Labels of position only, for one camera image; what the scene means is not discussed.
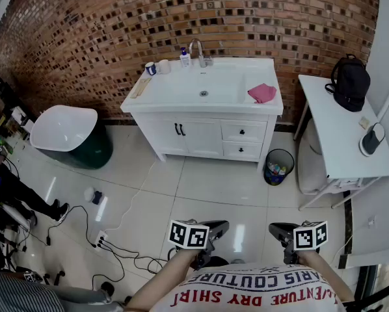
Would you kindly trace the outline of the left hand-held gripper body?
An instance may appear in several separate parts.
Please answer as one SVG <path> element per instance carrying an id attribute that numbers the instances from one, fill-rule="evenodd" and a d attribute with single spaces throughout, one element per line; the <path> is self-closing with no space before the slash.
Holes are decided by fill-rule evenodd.
<path id="1" fill-rule="evenodd" d="M 217 221 L 201 223 L 171 220 L 168 231 L 168 241 L 173 244 L 177 251 L 194 250 L 197 253 L 191 268 L 200 270 L 211 259 L 211 253 L 215 250 L 213 239 L 218 233 Z"/>

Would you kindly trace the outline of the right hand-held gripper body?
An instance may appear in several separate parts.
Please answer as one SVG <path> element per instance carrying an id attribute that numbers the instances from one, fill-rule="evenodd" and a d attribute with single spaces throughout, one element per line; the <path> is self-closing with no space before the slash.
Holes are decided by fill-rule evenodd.
<path id="1" fill-rule="evenodd" d="M 293 230 L 293 244 L 284 248 L 284 263 L 296 265 L 299 263 L 297 252 L 316 251 L 328 242 L 328 222 L 305 221 L 301 226 L 295 225 Z"/>

